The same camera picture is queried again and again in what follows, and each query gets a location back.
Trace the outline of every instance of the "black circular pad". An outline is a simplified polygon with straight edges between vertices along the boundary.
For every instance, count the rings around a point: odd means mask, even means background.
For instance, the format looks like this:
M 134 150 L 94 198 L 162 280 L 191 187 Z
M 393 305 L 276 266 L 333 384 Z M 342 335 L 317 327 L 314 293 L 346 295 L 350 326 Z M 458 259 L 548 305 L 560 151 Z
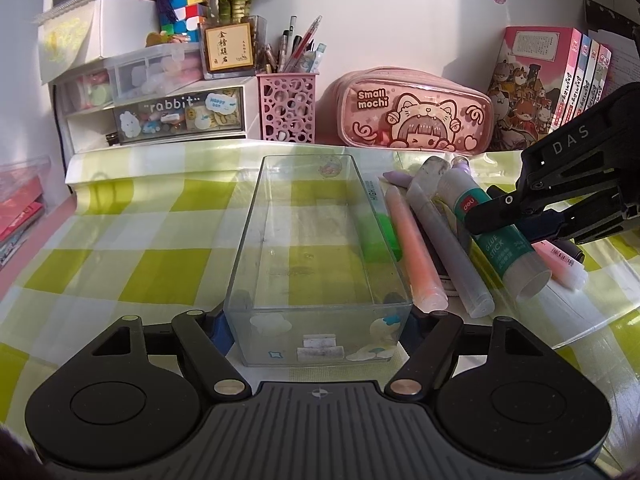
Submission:
M 71 399 L 71 411 L 89 424 L 119 424 L 140 413 L 145 402 L 139 387 L 111 381 L 80 390 Z
M 149 462 L 187 439 L 199 416 L 185 379 L 128 355 L 69 362 L 25 410 L 38 451 L 78 469 Z
M 438 394 L 436 414 L 482 460 L 546 470 L 590 459 L 611 420 L 606 398 L 584 376 L 531 356 L 490 359 L 453 377 Z
M 524 424 L 545 424 L 562 416 L 566 401 L 546 384 L 520 381 L 499 386 L 491 395 L 495 411 Z

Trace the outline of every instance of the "white cap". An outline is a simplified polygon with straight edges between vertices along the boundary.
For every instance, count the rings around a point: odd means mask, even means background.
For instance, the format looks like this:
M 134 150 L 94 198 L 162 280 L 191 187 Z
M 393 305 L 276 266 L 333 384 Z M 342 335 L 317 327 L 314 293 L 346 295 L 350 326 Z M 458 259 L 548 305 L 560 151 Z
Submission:
M 414 179 L 409 186 L 409 190 L 413 185 L 419 185 L 421 192 L 424 193 L 427 200 L 430 200 L 436 194 L 436 188 L 440 181 L 440 177 L 450 168 L 450 164 L 439 156 L 430 156 L 423 165 L 421 165 Z

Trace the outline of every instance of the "rubik's cube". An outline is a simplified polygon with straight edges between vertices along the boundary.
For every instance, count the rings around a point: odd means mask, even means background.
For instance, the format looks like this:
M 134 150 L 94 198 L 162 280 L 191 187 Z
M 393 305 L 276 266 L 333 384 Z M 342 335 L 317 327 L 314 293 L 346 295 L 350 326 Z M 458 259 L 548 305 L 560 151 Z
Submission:
M 171 0 L 178 21 L 171 23 L 160 16 L 160 25 L 167 34 L 187 34 L 190 41 L 200 41 L 198 24 L 206 20 L 207 0 Z

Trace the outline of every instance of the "pink highlighter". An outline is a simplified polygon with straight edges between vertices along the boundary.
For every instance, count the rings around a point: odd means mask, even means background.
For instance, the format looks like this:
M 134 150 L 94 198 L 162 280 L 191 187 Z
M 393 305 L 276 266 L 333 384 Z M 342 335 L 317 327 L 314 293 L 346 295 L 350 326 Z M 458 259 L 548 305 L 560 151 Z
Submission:
M 400 240 L 415 306 L 423 312 L 445 310 L 449 300 L 409 205 L 395 186 L 386 191 L 385 202 Z
M 546 263 L 556 282 L 572 290 L 581 290 L 587 282 L 584 265 L 574 260 L 552 243 L 543 240 L 532 245 L 538 256 Z

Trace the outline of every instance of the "paper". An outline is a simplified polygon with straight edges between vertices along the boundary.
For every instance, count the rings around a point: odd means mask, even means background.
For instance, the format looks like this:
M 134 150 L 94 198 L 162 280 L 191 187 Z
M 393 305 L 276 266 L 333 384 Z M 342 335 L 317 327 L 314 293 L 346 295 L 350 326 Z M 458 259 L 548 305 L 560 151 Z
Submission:
M 254 64 L 249 23 L 209 28 L 205 34 L 212 71 Z
M 47 20 L 38 28 L 38 57 L 43 84 L 71 67 L 94 19 L 96 0 Z
M 633 40 L 606 30 L 590 30 L 589 37 L 611 51 L 611 63 L 602 98 L 621 86 L 640 81 L 640 57 Z

